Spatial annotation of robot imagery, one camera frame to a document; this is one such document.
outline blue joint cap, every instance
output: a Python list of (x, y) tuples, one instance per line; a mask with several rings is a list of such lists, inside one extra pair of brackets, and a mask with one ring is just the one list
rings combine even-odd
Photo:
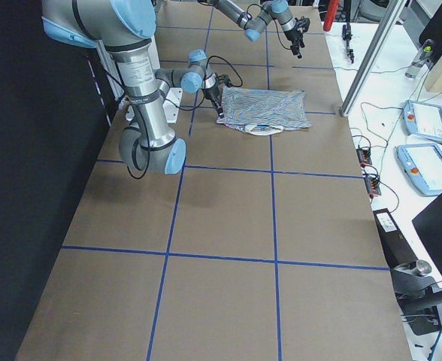
[(244, 32), (246, 37), (250, 39), (250, 41), (256, 41), (258, 40), (259, 36), (261, 35), (259, 32), (253, 29), (248, 29)]
[(201, 62), (206, 59), (206, 53), (202, 49), (193, 50), (188, 55), (189, 62)]
[(190, 71), (189, 73), (185, 73), (183, 78), (181, 79), (181, 88), (185, 92), (188, 93), (196, 93), (199, 88), (201, 88), (201, 84), (203, 82), (203, 78), (198, 73), (194, 71)]
[(150, 0), (110, 0), (120, 22), (134, 35), (149, 39), (156, 31), (156, 13)]
[(70, 29), (61, 26), (46, 17), (42, 17), (42, 23), (44, 24), (44, 32), (51, 39), (61, 41), (62, 43), (74, 45), (76, 47), (87, 47), (94, 49), (98, 44), (85, 36), (79, 35)]
[(183, 139), (177, 139), (171, 148), (171, 152), (169, 152), (168, 159), (166, 160), (164, 174), (178, 173), (183, 167), (185, 158), (186, 143)]
[(273, 0), (271, 3), (271, 11), (275, 14), (281, 14), (288, 8), (288, 2), (286, 0)]

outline metal frame post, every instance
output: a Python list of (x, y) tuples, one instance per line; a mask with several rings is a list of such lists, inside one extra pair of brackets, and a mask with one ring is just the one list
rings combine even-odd
[(343, 117), (347, 117), (353, 109), (356, 99), (362, 92), (363, 86), (370, 75), (371, 69), (373, 68), (374, 63), (377, 61), (377, 58), (383, 49), (383, 45), (386, 43), (386, 40), (392, 31), (393, 25), (396, 24), (396, 21), (403, 10), (405, 2), (405, 0), (391, 0), (389, 2), (386, 13), (383, 16), (383, 19), (380, 21), (377, 32), (374, 34), (365, 58), (363, 58), (362, 64), (356, 73), (355, 79), (353, 80), (347, 97), (345, 98), (343, 106), (341, 107), (341, 115)]

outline white table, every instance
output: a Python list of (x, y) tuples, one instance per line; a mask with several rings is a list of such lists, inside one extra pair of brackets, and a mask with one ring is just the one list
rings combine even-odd
[[(343, 70), (359, 68), (363, 56), (368, 49), (368, 46), (376, 31), (376, 24), (352, 24), (353, 39), (351, 47), (354, 49), (355, 62), (351, 64), (345, 55), (345, 42), (341, 37), (342, 23), (334, 23), (331, 31), (326, 33), (326, 40), (331, 54), (331, 59), (335, 71), (337, 73), (338, 85), (341, 90), (341, 96), (344, 99), (351, 83), (356, 75), (356, 71)], [(408, 34), (405, 32), (403, 26), (395, 26), (387, 41), (373, 71), (393, 71), (405, 66), (408, 66), (416, 54), (416, 47), (413, 45)], [(428, 93), (422, 87), (423, 75), (427, 72), (424, 67), (414, 80), (408, 79), (404, 76), (404, 69), (384, 74), (371, 74), (367, 83), (360, 95), (352, 113), (349, 116), (350, 127), (358, 128), (352, 129), (353, 135), (361, 133), (370, 139), (373, 146), (385, 145), (386, 143), (378, 138), (376, 135), (367, 130), (366, 123), (362, 117), (360, 104), (362, 102), (369, 102), (379, 107), (397, 107), (401, 108), (403, 104), (410, 98), (417, 100), (419, 88), (422, 88), (419, 95), (419, 100), (424, 101), (432, 96), (435, 96), (429, 103), (442, 105), (442, 94), (436, 96), (436, 93)], [(387, 183), (396, 191), (400, 198), (400, 205), (398, 209), (392, 213), (396, 223), (403, 232), (405, 238), (413, 248), (414, 253), (419, 259), (429, 261), (432, 265), (430, 256), (423, 247), (418, 235), (411, 223), (411, 220), (428, 205), (434, 197), (423, 197), (418, 194), (413, 188), (410, 181), (407, 179), (404, 172), (396, 159), (395, 146), (400, 144), (418, 144), (428, 143), (426, 140), (407, 136), (403, 130), (401, 121), (397, 122), (400, 110), (389, 109), (379, 110), (369, 105), (364, 105), (366, 118), (371, 130), (377, 134), (388, 138), (392, 129), (394, 132), (390, 138), (389, 145), (386, 149), (386, 154), (383, 159), (383, 149), (375, 147), (372, 149), (371, 158), (374, 166), (381, 172), (381, 181)], [(354, 138), (354, 144), (357, 145), (360, 137)], [(362, 146), (366, 145), (366, 141), (362, 141)], [(382, 196), (376, 197), (372, 202), (373, 210), (388, 208), (392, 210), (396, 206), (396, 197), (385, 188), (382, 187)], [(436, 280), (442, 280), (439, 271), (434, 268), (431, 276)], [(437, 334), (429, 334), (423, 336), (414, 335), (409, 325), (405, 325), (405, 331), (410, 344), (410, 350), (414, 360), (425, 360), (429, 354), (429, 348), (433, 345)], [(437, 346), (434, 360), (442, 361), (442, 337)]]

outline red object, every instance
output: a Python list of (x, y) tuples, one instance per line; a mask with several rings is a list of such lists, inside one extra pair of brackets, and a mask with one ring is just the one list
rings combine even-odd
[(329, 32), (332, 29), (333, 20), (335, 20), (338, 6), (340, 6), (340, 0), (331, 0), (329, 2), (328, 11), (325, 16), (325, 23), (323, 24), (323, 30), (326, 32)]

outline black clamp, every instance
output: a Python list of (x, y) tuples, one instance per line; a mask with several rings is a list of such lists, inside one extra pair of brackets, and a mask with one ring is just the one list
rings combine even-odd
[(291, 41), (291, 52), (296, 55), (298, 59), (302, 58), (300, 48), (304, 48), (303, 33), (307, 32), (310, 28), (310, 19), (307, 17), (301, 17), (301, 19), (295, 18), (296, 24), (291, 30), (285, 32), (285, 35), (289, 41)]
[(353, 36), (351, 33), (351, 25), (350, 22), (347, 22), (346, 25), (343, 25), (343, 40), (347, 43), (347, 57), (351, 60), (351, 63), (353, 64), (355, 62), (355, 53), (353, 52), (353, 49), (350, 48), (350, 41), (351, 37)]
[(217, 80), (220, 84), (226, 85), (228, 88), (231, 88), (233, 86), (233, 83), (231, 82), (231, 78), (227, 74), (222, 74), (217, 77)]

